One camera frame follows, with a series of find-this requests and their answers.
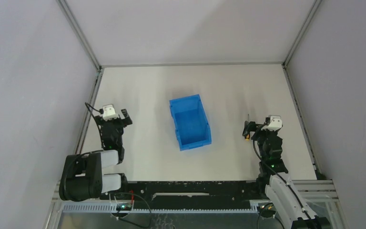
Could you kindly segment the black yellow screwdriver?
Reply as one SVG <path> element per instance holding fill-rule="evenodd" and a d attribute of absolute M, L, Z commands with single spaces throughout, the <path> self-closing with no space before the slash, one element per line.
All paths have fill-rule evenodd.
<path fill-rule="evenodd" d="M 249 114 L 248 114 L 247 121 L 248 121 L 248 122 L 250 121 L 250 116 L 249 116 Z M 249 141 L 249 140 L 250 140 L 250 134 L 247 134 L 247 136 L 245 137 L 245 140 L 246 140 L 246 141 Z"/>

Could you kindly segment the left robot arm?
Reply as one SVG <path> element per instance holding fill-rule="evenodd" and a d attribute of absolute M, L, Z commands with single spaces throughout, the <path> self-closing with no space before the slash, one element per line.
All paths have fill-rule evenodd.
<path fill-rule="evenodd" d="M 80 155 L 68 155 L 59 185 L 61 200 L 81 202 L 99 198 L 104 188 L 103 168 L 120 164 L 124 159 L 122 135 L 124 128 L 132 125 L 132 119 L 126 109 L 121 110 L 124 118 L 118 114 L 92 116 L 99 131 L 101 150 Z"/>

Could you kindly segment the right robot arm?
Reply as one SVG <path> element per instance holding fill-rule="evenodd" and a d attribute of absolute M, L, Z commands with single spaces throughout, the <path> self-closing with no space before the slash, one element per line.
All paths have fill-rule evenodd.
<path fill-rule="evenodd" d="M 256 180 L 260 192 L 271 202 L 284 229 L 329 229 L 330 221 L 319 216 L 300 195 L 282 156 L 281 117 L 268 116 L 263 124 L 245 121 L 242 136 L 251 141 L 259 162 Z"/>

